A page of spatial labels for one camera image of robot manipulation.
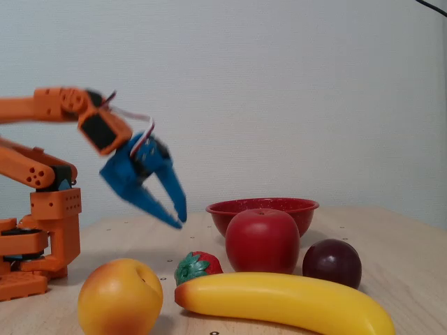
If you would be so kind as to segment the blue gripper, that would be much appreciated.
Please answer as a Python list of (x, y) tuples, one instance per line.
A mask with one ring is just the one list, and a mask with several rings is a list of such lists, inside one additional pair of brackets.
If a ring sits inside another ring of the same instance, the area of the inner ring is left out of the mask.
[[(169, 150), (162, 141), (153, 135), (138, 133), (116, 151), (100, 174), (123, 200), (172, 228), (182, 229), (187, 220), (186, 196), (173, 169)], [(143, 186), (153, 174), (172, 200), (177, 218)]]

